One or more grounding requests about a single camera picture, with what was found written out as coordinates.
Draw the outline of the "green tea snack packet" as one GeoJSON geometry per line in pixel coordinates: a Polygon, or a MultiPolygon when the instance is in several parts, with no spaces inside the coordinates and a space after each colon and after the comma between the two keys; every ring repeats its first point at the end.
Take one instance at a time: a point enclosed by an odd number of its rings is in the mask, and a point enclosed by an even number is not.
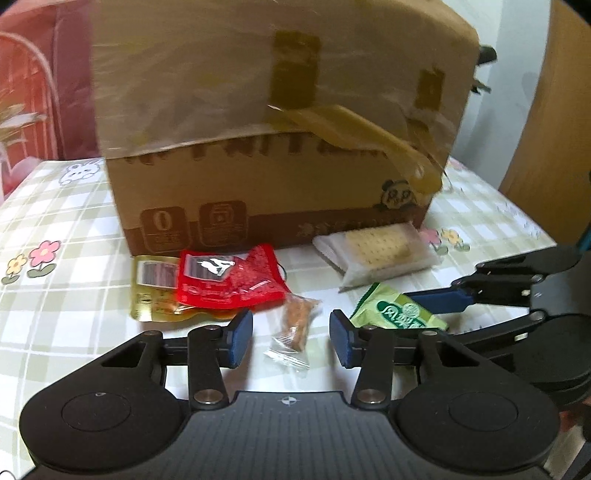
{"type": "Polygon", "coordinates": [[[399,330],[448,329],[445,321],[384,283],[374,283],[367,289],[349,320],[358,328],[376,326],[399,330]]]}

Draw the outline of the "red snack packet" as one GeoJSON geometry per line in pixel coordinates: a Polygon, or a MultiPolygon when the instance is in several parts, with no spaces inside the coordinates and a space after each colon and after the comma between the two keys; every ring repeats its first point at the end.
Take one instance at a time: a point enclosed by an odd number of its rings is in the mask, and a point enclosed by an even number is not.
{"type": "Polygon", "coordinates": [[[259,244],[243,257],[189,250],[180,254],[176,298],[181,304],[238,310],[280,303],[289,293],[269,244],[259,244]]]}

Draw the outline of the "gold snack packet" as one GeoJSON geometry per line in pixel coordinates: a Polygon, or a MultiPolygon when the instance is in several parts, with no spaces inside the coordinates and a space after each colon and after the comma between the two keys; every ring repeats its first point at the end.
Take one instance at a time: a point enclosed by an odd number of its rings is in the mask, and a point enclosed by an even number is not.
{"type": "Polygon", "coordinates": [[[176,299],[179,259],[139,255],[133,258],[130,316],[138,322],[175,323],[195,318],[230,320],[237,310],[202,310],[176,299]]]}

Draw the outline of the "small clear nut candy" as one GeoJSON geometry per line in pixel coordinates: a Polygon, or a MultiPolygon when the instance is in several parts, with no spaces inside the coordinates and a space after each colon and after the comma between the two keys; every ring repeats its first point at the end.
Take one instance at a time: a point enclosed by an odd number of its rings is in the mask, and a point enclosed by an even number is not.
{"type": "Polygon", "coordinates": [[[310,368],[305,348],[311,323],[320,313],[322,302],[300,295],[287,294],[283,303],[280,330],[273,335],[264,355],[283,367],[297,371],[310,368]]]}

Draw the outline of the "cracker biscuit packet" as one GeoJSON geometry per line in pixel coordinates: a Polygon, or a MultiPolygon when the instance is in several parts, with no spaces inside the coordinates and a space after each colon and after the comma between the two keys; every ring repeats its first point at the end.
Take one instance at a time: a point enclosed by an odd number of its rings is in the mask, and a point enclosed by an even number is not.
{"type": "Polygon", "coordinates": [[[411,223],[317,236],[318,254],[342,273],[341,291],[430,269],[440,258],[411,223]]]}

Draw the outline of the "wooden door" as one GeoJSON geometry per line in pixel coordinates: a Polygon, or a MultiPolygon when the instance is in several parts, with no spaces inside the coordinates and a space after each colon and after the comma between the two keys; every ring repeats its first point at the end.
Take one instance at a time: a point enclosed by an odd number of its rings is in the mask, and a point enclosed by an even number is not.
{"type": "Polygon", "coordinates": [[[555,241],[590,222],[590,26],[551,3],[545,58],[528,120],[500,191],[555,241]]]}

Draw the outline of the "cardboard box with plastic liner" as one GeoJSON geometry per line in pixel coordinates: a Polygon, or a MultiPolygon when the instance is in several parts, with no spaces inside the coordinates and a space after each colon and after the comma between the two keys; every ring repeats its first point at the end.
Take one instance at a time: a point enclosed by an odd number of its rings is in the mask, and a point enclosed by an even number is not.
{"type": "Polygon", "coordinates": [[[420,226],[480,56],[441,1],[99,1],[92,26],[134,255],[420,226]]]}

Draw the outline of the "black exercise bike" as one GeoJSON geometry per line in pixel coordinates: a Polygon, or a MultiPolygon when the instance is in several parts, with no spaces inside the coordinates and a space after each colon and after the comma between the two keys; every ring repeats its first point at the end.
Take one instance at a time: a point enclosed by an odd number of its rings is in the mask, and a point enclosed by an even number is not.
{"type": "Polygon", "coordinates": [[[487,84],[491,66],[498,61],[498,53],[494,46],[482,44],[479,47],[479,57],[476,63],[475,75],[472,80],[471,92],[476,95],[491,93],[492,88],[487,84]]]}

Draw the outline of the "printed pink backdrop cloth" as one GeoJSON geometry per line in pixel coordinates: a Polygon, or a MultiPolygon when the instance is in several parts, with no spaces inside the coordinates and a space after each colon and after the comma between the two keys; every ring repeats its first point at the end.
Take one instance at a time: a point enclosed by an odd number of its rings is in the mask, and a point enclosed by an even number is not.
{"type": "Polygon", "coordinates": [[[1,14],[1,198],[45,160],[99,155],[91,1],[16,1],[1,14]]]}

